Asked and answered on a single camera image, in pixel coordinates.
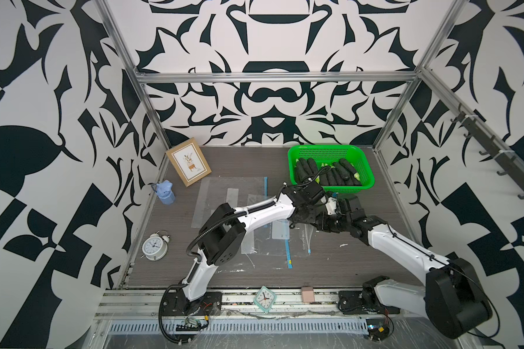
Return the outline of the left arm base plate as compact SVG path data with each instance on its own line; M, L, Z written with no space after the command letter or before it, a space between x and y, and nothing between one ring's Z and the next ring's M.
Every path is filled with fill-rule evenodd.
M209 316L218 314L222 305L221 292L208 292L198 300L190 301L184 292L170 289L162 296L161 316Z

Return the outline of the gold framed plant picture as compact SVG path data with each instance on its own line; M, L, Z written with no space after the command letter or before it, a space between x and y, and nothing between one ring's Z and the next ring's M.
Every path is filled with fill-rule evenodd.
M199 144L194 138L172 147L165 153L186 187L212 173Z

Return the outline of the small green circuit board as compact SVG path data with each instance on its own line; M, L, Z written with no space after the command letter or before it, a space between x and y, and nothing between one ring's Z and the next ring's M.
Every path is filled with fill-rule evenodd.
M205 317L203 321L195 318L185 318L182 329L185 331L201 331L209 326L209 318Z

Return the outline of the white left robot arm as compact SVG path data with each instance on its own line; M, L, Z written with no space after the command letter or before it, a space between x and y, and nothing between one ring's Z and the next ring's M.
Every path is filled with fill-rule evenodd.
M233 259L244 238L256 229L286 220L291 226L307 224L322 231L323 223L336 213L336 208L336 199L316 182L285 184L276 196L248 206L220 205L186 247L194 264L178 286L178 298L189 304L200 301L218 267Z

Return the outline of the small pink block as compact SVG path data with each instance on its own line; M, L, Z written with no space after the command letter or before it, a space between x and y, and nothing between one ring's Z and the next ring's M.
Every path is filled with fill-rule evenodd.
M315 302L314 288L311 286L303 286L301 288L301 301L305 304Z

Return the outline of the far clear zip-top bag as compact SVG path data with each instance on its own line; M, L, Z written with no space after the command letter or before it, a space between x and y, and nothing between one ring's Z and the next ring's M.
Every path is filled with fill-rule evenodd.
M206 177L200 183L192 228L201 228L223 203L248 206L267 198L267 177Z

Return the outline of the black wall hook rail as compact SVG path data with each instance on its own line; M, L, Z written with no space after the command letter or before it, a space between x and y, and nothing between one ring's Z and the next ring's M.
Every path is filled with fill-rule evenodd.
M524 200L524 160L513 151L479 116L468 114L460 103L458 115L451 120L452 124L460 123L467 130L466 139L474 139L483 148L479 152L494 160L500 167L499 176L510 177L523 191L518 199Z

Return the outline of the lifted clear zip-top bag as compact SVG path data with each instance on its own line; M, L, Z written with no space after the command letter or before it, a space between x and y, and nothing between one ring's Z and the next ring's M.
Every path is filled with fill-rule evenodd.
M274 221L269 234L269 255L283 257L308 257L315 228L304 223L290 227L288 220Z

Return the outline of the green plastic basket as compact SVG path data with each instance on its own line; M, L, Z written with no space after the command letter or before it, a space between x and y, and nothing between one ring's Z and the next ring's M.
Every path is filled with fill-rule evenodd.
M317 177L317 182L326 191L355 194L375 185L376 179L365 153L354 145L296 145L290 148L288 166L293 185L298 185L295 179L295 163L299 158L306 159L316 172L326 168ZM350 174L339 164L340 159L346 159L355 167L360 175L361 186L354 186Z

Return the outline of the near clear zip-top bag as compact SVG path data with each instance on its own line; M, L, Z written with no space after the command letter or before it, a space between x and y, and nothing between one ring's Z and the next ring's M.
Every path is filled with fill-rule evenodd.
M291 238L287 219L263 225L246 234L238 253L230 261L219 266L216 273L239 274L292 269Z

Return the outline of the white twin-bell alarm clock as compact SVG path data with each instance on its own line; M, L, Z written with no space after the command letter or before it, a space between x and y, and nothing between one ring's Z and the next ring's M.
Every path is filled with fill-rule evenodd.
M161 260L167 254L170 235L165 231L157 231L151 234L142 244L143 257L151 262Z

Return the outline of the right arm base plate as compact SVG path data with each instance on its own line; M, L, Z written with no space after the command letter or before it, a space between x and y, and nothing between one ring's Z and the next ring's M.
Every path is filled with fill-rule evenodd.
M382 305L378 301L374 289L369 286L364 286L355 291L340 291L338 296L337 307L343 315L400 314L399 308Z

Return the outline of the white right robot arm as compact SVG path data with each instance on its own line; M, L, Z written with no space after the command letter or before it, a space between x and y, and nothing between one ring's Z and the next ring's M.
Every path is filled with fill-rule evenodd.
M367 215L358 198L329 199L317 211L317 228L329 233L348 232L403 266L419 286L378 276L362 285L360 300L342 301L350 314L356 308L385 311L398 308L427 318L443 335L456 339L499 314L486 295L474 267L466 260L435 254L399 234L387 221Z

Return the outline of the mint square clock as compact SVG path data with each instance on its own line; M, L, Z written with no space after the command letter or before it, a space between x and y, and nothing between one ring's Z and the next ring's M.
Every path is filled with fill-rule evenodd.
M265 314L268 314L271 311L273 305L275 304L276 299L277 296L272 290L270 290L266 286L262 286L262 288L260 288L259 291L256 293L253 302L260 311L262 311Z

